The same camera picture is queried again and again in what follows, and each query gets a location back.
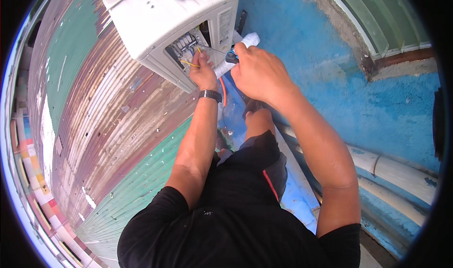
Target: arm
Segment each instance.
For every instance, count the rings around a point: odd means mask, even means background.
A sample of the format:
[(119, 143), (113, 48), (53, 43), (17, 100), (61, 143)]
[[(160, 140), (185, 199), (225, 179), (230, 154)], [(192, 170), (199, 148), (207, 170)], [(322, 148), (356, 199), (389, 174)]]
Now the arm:
[(231, 70), (236, 86), (288, 119), (310, 170), (322, 186), (316, 236), (360, 223), (357, 174), (342, 139), (292, 83), (279, 58), (241, 43), (235, 45), (235, 52), (241, 61)]
[[(209, 56), (195, 53), (190, 78), (200, 90), (217, 90), (217, 79), (212, 70), (212, 62), (207, 63)], [(193, 113), (190, 127), (187, 130), (174, 162), (170, 178), (165, 186), (177, 189), (186, 199), (189, 208), (193, 208), (203, 191), (207, 172), (211, 166), (216, 148), (217, 101), (211, 98), (200, 98)]]

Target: red stripe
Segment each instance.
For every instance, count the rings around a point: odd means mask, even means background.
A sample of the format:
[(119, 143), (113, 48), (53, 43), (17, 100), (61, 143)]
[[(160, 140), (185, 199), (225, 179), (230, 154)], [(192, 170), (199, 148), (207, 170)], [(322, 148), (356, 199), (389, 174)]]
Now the red stripe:
[(274, 186), (272, 185), (272, 182), (270, 181), (269, 176), (268, 176), (267, 173), (266, 173), (266, 170), (263, 171), (263, 175), (264, 175), (264, 177), (266, 178), (267, 183), (268, 183), (269, 186), (270, 186), (270, 189), (272, 190), (272, 192), (274, 192), (275, 198), (277, 198), (277, 202), (278, 202), (278, 201), (279, 201), (279, 196), (277, 195), (277, 192), (275, 191), (275, 188), (274, 188)]

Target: yellow wire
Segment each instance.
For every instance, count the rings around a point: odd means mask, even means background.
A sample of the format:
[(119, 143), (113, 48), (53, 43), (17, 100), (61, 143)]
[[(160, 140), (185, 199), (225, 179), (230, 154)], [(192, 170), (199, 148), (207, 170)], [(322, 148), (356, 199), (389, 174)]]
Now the yellow wire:
[(190, 62), (188, 62), (188, 61), (183, 61), (183, 60), (180, 60), (180, 61), (182, 61), (182, 62), (184, 62), (184, 63), (186, 63), (186, 64), (188, 64), (188, 65), (191, 65), (191, 66), (193, 66), (193, 67), (200, 67), (200, 66), (194, 65), (194, 64), (192, 64), (192, 63), (190, 63)]

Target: orange hose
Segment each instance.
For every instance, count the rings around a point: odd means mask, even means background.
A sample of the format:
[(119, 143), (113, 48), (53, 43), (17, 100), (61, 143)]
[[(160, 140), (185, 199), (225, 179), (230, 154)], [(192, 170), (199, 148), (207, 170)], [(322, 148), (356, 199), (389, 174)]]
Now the orange hose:
[(224, 97), (223, 106), (226, 107), (227, 106), (227, 89), (225, 88), (225, 84), (223, 83), (222, 77), (219, 77), (219, 80), (220, 80), (220, 83), (222, 84), (222, 89), (223, 89), (223, 97)]

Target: hand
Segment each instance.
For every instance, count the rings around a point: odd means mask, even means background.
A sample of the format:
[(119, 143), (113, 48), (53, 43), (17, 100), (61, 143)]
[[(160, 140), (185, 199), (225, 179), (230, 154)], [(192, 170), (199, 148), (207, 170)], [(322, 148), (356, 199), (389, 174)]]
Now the hand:
[(243, 43), (235, 45), (235, 53), (240, 63), (232, 68), (231, 76), (245, 95), (275, 108), (281, 96), (294, 92), (300, 94), (277, 56), (256, 46), (247, 49)]
[(200, 67), (190, 67), (189, 77), (200, 87), (200, 90), (218, 90), (216, 73), (212, 69), (213, 62), (207, 63), (209, 56), (206, 51), (196, 52), (192, 64)]

